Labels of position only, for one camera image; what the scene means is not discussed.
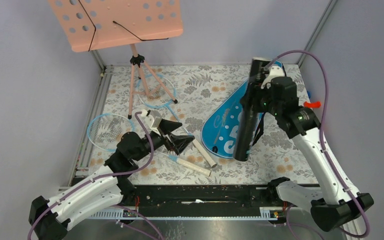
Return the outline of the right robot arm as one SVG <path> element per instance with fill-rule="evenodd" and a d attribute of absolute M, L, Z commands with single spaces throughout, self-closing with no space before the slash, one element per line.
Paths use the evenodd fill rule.
<path fill-rule="evenodd" d="M 324 119 L 299 104 L 296 83 L 274 60 L 254 57 L 248 89 L 251 109 L 276 119 L 278 127 L 305 157 L 320 187 L 320 191 L 314 191 L 278 178 L 266 193 L 267 201 L 273 206 L 288 202 L 309 212 L 325 232 L 362 218 L 365 231 L 354 237 L 367 237 L 371 227 L 366 211 L 374 200 L 369 193 L 360 192 L 342 170 L 325 138 Z"/>

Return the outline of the blue racket cover bag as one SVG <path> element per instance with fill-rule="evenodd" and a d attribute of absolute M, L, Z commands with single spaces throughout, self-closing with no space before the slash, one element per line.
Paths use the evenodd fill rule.
<path fill-rule="evenodd" d="M 201 141 L 206 150 L 217 157 L 235 159 L 238 132 L 243 107 L 240 99 L 245 95 L 248 78 L 245 77 L 233 93 L 205 121 Z"/>

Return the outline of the blue racket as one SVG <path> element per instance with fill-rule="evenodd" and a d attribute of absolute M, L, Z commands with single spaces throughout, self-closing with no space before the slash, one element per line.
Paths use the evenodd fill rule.
<path fill-rule="evenodd" d="M 163 77 L 161 74 L 157 74 L 160 77 L 161 83 L 166 87 L 169 93 L 174 96 L 174 99 L 177 100 L 177 91 L 174 84 L 169 81 L 166 77 Z M 166 108 L 174 117 L 177 122 L 180 122 L 179 116 L 175 113 L 171 105 L 175 104 L 175 101 L 169 96 L 169 94 L 165 91 L 163 86 L 158 82 L 148 81 L 146 84 L 150 90 L 149 95 L 147 96 L 139 96 L 140 101 L 147 107 L 151 109 L 161 109 Z M 213 158 L 207 153 L 205 148 L 197 139 L 192 141 L 193 146 L 199 151 L 201 156 L 206 160 L 211 168 L 217 166 L 217 163 L 213 160 Z"/>
<path fill-rule="evenodd" d="M 104 113 L 95 117 L 88 125 L 86 133 L 89 141 L 97 148 L 113 153 L 116 151 L 116 145 L 121 137 L 129 131 L 135 130 L 132 120 L 114 113 Z M 198 172 L 206 177 L 212 173 L 211 170 L 198 166 L 177 155 L 169 154 L 161 150 L 158 155 L 163 155 L 167 159 L 176 162 L 190 170 Z"/>

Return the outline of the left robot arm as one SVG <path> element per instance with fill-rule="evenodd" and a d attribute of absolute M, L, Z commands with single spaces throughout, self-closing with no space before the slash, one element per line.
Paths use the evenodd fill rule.
<path fill-rule="evenodd" d="M 144 137 L 126 132 L 115 151 L 95 172 L 71 188 L 49 199 L 39 196 L 31 203 L 27 239 L 36 235 L 40 240 L 62 240 L 73 227 L 91 215 L 121 203 L 135 200 L 135 187 L 129 177 L 142 171 L 164 146 L 176 155 L 195 140 L 193 135 L 175 135 L 182 123 L 163 119 L 155 110 L 134 114 Z"/>

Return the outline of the black shuttlecock tube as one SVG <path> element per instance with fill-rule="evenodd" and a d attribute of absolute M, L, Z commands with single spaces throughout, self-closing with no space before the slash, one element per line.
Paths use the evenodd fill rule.
<path fill-rule="evenodd" d="M 266 78 L 263 68 L 270 63 L 270 59 L 254 57 L 251 61 L 246 91 L 240 99 L 242 112 L 239 120 L 239 127 L 236 136 L 233 158 L 240 162 L 246 162 L 252 146 L 254 146 L 264 133 L 264 121 L 259 120 L 264 113 L 259 111 L 257 104 L 260 99 L 258 92 L 261 83 Z"/>

